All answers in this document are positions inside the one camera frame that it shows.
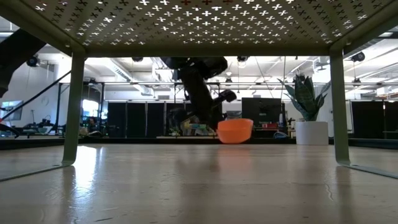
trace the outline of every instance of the green metal table leg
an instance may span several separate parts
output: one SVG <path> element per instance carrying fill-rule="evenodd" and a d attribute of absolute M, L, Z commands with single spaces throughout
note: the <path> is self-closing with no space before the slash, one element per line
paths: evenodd
<path fill-rule="evenodd" d="M 351 163 L 348 149 L 342 50 L 330 52 L 330 73 L 333 104 L 333 126 L 335 130 L 335 154 L 337 163 L 352 169 L 398 179 L 398 175 L 395 173 L 379 170 L 373 167 L 354 165 Z"/>
<path fill-rule="evenodd" d="M 70 92 L 69 92 L 68 116 L 67 116 L 68 119 L 67 135 L 65 138 L 65 147 L 63 150 L 62 162 L 32 172 L 10 175 L 9 177 L 0 177 L 0 182 L 19 177 L 25 177 L 28 175 L 38 174 L 41 172 L 47 172 L 62 167 L 67 167 L 75 162 L 77 154 L 77 145 L 78 145 L 78 133 L 80 126 L 80 106 L 81 106 L 81 97 L 83 90 L 84 67 L 85 67 L 84 51 L 79 51 L 74 53 L 72 59 L 72 72 L 70 79 Z"/>

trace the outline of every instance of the snake plant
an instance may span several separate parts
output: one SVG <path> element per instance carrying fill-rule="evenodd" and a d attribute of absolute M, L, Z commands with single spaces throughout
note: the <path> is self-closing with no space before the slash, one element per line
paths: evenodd
<path fill-rule="evenodd" d="M 320 94 L 315 97 L 315 90 L 312 83 L 312 78 L 306 77 L 304 81 L 301 81 L 299 76 L 296 75 L 294 87 L 285 85 L 282 80 L 279 80 L 283 86 L 285 86 L 286 94 L 291 100 L 294 107 L 303 115 L 305 121 L 316 121 L 318 117 L 319 109 L 323 106 L 330 87 L 330 82 L 326 83 Z"/>

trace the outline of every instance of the perforated metal tabletop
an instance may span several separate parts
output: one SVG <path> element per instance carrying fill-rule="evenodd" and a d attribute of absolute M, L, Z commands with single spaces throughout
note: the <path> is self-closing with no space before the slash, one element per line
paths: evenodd
<path fill-rule="evenodd" d="M 11 10 L 20 17 L 17 21 L 37 23 L 64 45 L 75 41 L 94 55 L 118 56 L 129 52 L 324 55 L 339 40 L 344 39 L 343 45 L 349 44 L 365 34 L 361 24 L 367 21 L 366 28 L 372 29 L 383 17 L 398 10 L 394 9 L 398 7 L 395 0 L 3 0 L 2 3 L 7 8 L 3 12 Z M 380 19 L 372 21 L 372 16 Z"/>

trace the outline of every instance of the white planter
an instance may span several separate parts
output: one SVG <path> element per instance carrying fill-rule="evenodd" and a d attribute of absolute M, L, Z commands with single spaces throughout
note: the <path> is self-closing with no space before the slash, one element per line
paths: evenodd
<path fill-rule="evenodd" d="M 324 121 L 296 122 L 296 142 L 298 145 L 329 145 L 328 123 Z"/>

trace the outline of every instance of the black partition panel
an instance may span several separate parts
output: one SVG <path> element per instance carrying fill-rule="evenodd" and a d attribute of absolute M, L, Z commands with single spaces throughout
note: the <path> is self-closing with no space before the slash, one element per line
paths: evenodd
<path fill-rule="evenodd" d="M 385 137 L 387 139 L 398 139 L 398 102 L 385 102 L 385 105 L 384 119 L 387 131 Z"/>
<path fill-rule="evenodd" d="M 126 136 L 126 103 L 108 103 L 108 126 L 110 138 Z"/>
<path fill-rule="evenodd" d="M 148 103 L 147 122 L 148 138 L 163 136 L 164 103 Z"/>
<path fill-rule="evenodd" d="M 381 101 L 352 101 L 354 138 L 384 138 L 384 110 Z"/>
<path fill-rule="evenodd" d="M 127 138 L 145 137 L 145 103 L 127 104 Z"/>

